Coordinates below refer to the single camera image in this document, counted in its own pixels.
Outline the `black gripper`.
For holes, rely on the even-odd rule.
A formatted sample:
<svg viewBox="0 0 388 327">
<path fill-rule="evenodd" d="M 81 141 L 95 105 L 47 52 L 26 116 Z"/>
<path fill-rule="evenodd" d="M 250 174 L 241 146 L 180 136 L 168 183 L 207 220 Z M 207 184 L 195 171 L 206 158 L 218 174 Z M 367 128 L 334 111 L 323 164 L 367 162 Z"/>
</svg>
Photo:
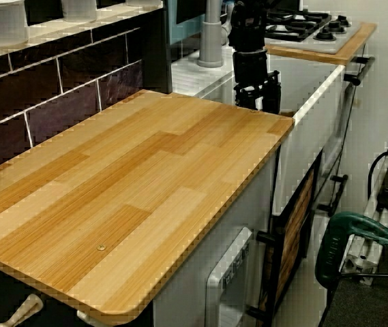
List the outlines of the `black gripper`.
<svg viewBox="0 0 388 327">
<path fill-rule="evenodd" d="M 260 97 L 259 87 L 263 85 L 262 111 L 272 114 L 280 112 L 281 83 L 279 71 L 267 71 L 267 51 L 234 52 L 233 67 L 236 87 L 235 105 L 243 108 L 256 108 Z"/>
</svg>

